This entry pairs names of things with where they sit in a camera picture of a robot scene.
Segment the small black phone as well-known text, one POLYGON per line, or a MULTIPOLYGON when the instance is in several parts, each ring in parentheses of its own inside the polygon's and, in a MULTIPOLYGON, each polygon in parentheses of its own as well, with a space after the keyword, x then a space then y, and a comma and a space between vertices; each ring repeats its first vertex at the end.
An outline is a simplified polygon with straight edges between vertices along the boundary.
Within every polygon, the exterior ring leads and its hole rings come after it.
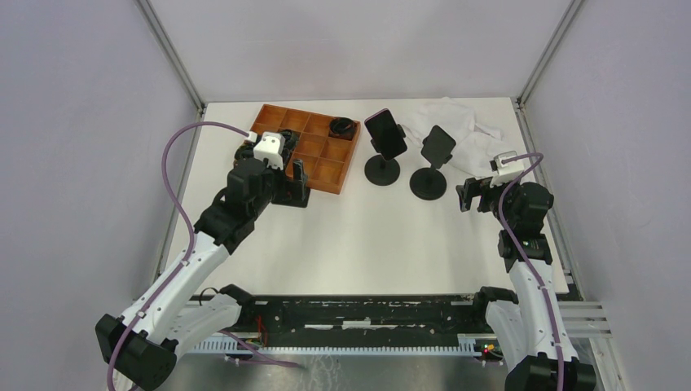
POLYGON ((452 158, 456 141, 439 125, 434 125, 423 139, 421 155, 434 169, 440 169, 452 158))

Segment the black round base phone stand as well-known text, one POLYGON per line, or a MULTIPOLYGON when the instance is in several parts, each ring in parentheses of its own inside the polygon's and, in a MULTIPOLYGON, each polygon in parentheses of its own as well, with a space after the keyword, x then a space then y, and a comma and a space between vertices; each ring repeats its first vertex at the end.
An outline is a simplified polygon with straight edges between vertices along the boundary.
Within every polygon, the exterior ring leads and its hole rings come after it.
POLYGON ((380 187, 391 185, 398 180, 400 165, 396 158, 407 151, 403 127, 397 124, 395 129, 393 151, 391 152, 382 152, 374 138, 370 141, 376 155, 368 159, 364 166, 364 173, 369 182, 380 187))

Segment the purple edged black phone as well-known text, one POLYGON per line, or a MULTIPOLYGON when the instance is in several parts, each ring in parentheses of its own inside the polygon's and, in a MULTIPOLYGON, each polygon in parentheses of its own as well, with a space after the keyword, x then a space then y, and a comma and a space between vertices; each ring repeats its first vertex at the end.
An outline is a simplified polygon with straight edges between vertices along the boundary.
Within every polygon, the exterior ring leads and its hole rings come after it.
POLYGON ((364 124, 372 139, 372 146, 385 160, 393 160, 407 150, 405 133, 388 108, 371 115, 364 124))

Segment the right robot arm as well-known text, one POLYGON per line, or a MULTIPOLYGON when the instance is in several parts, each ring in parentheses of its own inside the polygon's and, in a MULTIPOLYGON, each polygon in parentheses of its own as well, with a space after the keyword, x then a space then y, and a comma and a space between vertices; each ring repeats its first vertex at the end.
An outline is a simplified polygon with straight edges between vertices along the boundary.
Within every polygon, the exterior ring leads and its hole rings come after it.
POLYGON ((534 182, 493 187, 490 178, 456 186, 460 209, 501 223, 498 253, 512 288, 482 287, 474 295, 472 325, 494 332, 508 374, 507 390, 593 390, 596 373, 570 342, 553 287, 553 259, 544 221, 554 197, 534 182))

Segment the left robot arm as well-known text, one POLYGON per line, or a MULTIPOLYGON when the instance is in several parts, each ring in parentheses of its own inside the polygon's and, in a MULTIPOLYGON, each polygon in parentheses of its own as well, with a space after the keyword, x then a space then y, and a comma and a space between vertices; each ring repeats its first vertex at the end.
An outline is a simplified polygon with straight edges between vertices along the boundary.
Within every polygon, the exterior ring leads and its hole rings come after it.
POLYGON ((200 215, 191 245, 155 283, 120 315, 105 314, 95 331, 108 364, 107 386, 114 389, 119 372, 142 390, 160 387, 177 361, 214 333, 232 327, 248 331, 256 310, 226 293, 183 312, 207 277, 253 232, 269 204, 306 207, 310 190, 302 160, 291 163, 290 175, 267 160, 240 160, 227 175, 226 186, 200 215))

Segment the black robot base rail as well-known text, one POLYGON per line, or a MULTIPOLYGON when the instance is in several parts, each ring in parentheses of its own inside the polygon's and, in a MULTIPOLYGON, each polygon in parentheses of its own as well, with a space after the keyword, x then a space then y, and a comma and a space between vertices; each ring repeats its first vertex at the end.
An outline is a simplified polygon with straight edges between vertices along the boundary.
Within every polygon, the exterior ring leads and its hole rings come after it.
POLYGON ((232 332, 261 332, 270 347, 451 347, 460 335, 490 335, 473 294, 256 296, 232 332))

